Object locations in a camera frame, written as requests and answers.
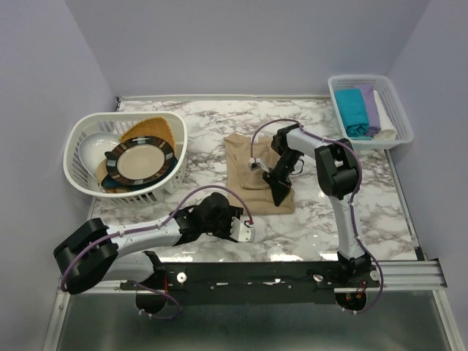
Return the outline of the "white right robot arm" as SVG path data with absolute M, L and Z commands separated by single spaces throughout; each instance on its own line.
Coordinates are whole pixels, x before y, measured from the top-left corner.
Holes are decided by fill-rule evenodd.
M 318 183 L 332 204 L 338 230 L 336 279 L 347 287 L 355 285 L 371 263 L 358 243 L 360 230 L 353 200 L 362 175 L 350 141 L 326 141 L 307 132 L 300 124 L 293 124 L 277 131 L 271 148 L 279 155 L 279 160 L 274 167 L 263 167 L 263 180 L 269 185 L 276 206 L 282 204 L 292 190 L 290 176 L 301 157 L 315 160 Z

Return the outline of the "white rectangular plastic basket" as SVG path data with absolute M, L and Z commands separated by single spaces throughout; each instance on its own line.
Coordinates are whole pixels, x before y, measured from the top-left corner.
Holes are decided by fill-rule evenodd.
M 407 118 L 407 114 L 404 111 L 394 85 L 387 77 L 382 75 L 350 74 L 336 75 L 328 78 L 328 88 L 331 94 L 331 101 L 335 110 L 340 134 L 348 138 L 336 102 L 335 93 L 337 91 L 354 88 L 359 84 L 370 85 L 378 93 L 382 106 L 396 130 L 396 136 L 394 140 L 388 138 L 383 140 L 374 138 L 372 140 L 352 140 L 353 147 L 362 150 L 389 150 L 402 144 L 411 143 L 414 139 L 414 133 Z

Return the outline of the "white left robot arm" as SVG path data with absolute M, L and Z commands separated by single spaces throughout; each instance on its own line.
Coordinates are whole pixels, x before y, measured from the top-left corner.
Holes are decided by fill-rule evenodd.
M 177 208 L 150 222 L 108 226 L 100 218 L 86 221 L 53 251 L 61 272 L 61 289 L 83 293 L 101 281 L 131 279 L 147 289 L 162 280 L 159 267 L 146 263 L 137 253 L 154 247 L 179 246 L 208 234 L 234 243 L 252 241 L 252 222 L 242 220 L 244 210 L 214 192 L 197 205 Z

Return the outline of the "beige t shirt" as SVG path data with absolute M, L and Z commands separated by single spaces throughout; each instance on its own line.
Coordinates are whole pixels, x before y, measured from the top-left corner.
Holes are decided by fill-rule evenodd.
M 255 216 L 293 214 L 294 191 L 276 206 L 271 188 L 263 180 L 263 170 L 249 169 L 251 138 L 232 133 L 224 138 L 227 162 L 227 188 L 247 204 Z

